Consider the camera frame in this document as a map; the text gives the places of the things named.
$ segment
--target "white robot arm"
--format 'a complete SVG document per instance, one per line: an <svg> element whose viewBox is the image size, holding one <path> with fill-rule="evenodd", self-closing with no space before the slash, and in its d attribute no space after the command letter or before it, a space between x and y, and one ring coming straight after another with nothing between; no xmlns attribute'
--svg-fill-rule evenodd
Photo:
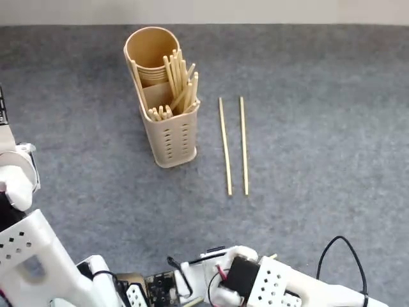
<svg viewBox="0 0 409 307"><path fill-rule="evenodd" d="M212 306L387 307L328 285L244 246L217 248L175 270L118 280L101 256L75 265L40 210L28 215L40 181L35 148L16 145L0 88L0 289L13 307L178 307L202 297ZM33 276L25 264L43 267Z"/></svg>

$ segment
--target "circuit board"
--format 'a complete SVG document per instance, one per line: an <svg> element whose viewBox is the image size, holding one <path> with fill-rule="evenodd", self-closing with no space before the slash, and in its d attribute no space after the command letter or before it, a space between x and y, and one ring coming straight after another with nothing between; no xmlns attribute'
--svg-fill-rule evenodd
<svg viewBox="0 0 409 307"><path fill-rule="evenodd" d="M180 306L174 272L165 272L145 278L148 300L153 307Z"/></svg>

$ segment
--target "black cable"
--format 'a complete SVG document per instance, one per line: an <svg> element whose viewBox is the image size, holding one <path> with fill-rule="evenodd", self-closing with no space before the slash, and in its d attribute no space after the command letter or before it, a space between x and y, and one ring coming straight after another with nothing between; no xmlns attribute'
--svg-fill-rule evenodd
<svg viewBox="0 0 409 307"><path fill-rule="evenodd" d="M206 256L206 257L203 257L203 258L198 258L198 259L189 261L189 264L190 264L190 265L192 265L192 264L199 264L199 263L201 263L202 261L209 260L209 259L213 259L213 258L217 258L217 257L221 257L221 256L224 256L225 254L226 254L226 253L218 253L218 254Z"/></svg>
<svg viewBox="0 0 409 307"><path fill-rule="evenodd" d="M181 269L180 263L177 262L174 258L172 258L170 256L167 257L167 262L171 267L174 267L175 269L177 269L179 271L179 273L181 274L181 276L182 276L182 278L183 278L183 280L184 280L184 282L186 284L187 289L189 290L189 295L184 295L183 297L187 299L190 296L192 296L192 294L193 294L192 286L190 285L189 281L187 280L185 273Z"/></svg>
<svg viewBox="0 0 409 307"><path fill-rule="evenodd" d="M209 298L209 304L210 304L210 306L212 306L212 307L215 307L215 305L213 305L212 299L210 299L210 286L212 285L213 280L216 278L217 275L219 275L218 272L215 274L215 276L213 276L213 277L211 278L211 280L210 280L210 282L209 282L209 286L207 287L207 297Z"/></svg>
<svg viewBox="0 0 409 307"><path fill-rule="evenodd" d="M4 302L7 304L7 307L13 307L13 305L11 304L11 302L9 302L4 292L1 290L0 290L0 296L3 298Z"/></svg>
<svg viewBox="0 0 409 307"><path fill-rule="evenodd" d="M318 279L318 280L320 279L321 266L322 266L322 262L324 261L325 254L327 254L327 251L330 249L330 247L333 245L333 243L334 243L335 241L339 240L339 239L344 240L344 242L346 243L346 245L348 245L348 247L350 248L350 250L351 250L351 252L352 252L353 257L355 258L355 262L356 262L357 265L358 265L359 273L360 273L360 276L361 276L361 278L362 278L362 291L361 291L361 294L364 295L364 305L363 305L363 307L367 307L367 306L368 306L369 296L368 296L368 291L367 291L367 283L366 283L366 277L365 277L364 269L362 268L362 265L361 265L361 263L360 263L359 257L358 257L358 255L357 255L357 252L354 250L354 248L352 247L351 243L350 243L345 237L343 237L342 235L338 235L337 237L333 238L333 239L328 243L328 245L326 246L326 248L324 249L324 251L322 252L320 261L318 262L317 277L316 277L316 279Z"/></svg>
<svg viewBox="0 0 409 307"><path fill-rule="evenodd" d="M115 275L115 273L112 273L111 271L105 271L105 270L95 272L92 275L92 280L94 280L94 278L96 276L101 275L101 274L106 274L106 275L111 275L112 276L114 286L115 286L115 290L120 295L121 300L124 302L126 307L131 307L131 304L130 304L128 296L127 296L127 290L128 290L128 287L129 287L129 283L127 281L118 280L118 277L117 277L117 275Z"/></svg>

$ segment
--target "white wall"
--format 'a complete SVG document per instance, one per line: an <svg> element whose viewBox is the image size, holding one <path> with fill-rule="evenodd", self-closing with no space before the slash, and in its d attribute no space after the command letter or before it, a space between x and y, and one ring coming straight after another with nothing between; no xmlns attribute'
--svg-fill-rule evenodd
<svg viewBox="0 0 409 307"><path fill-rule="evenodd" d="M0 24L409 24L409 0L0 0Z"/></svg>

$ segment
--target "beige plastic container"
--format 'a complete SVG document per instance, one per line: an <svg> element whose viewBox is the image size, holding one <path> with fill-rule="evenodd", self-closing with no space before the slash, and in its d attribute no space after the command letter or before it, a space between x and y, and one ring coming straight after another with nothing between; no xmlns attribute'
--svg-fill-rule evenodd
<svg viewBox="0 0 409 307"><path fill-rule="evenodd" d="M125 48L128 60L134 60L143 87L168 81L163 57L179 50L179 41L167 29L146 27L129 36Z"/></svg>
<svg viewBox="0 0 409 307"><path fill-rule="evenodd" d="M138 86L139 74L132 68L127 54L127 46L123 49L125 59L134 81L135 90L139 99L139 110L148 135L149 143L155 162L161 168L171 168L193 160L196 151L197 107L191 113L175 115L168 120L153 122L146 114L141 95L145 96L146 107L151 109L159 105L171 104L173 99L168 82L156 84L146 88Z"/></svg>

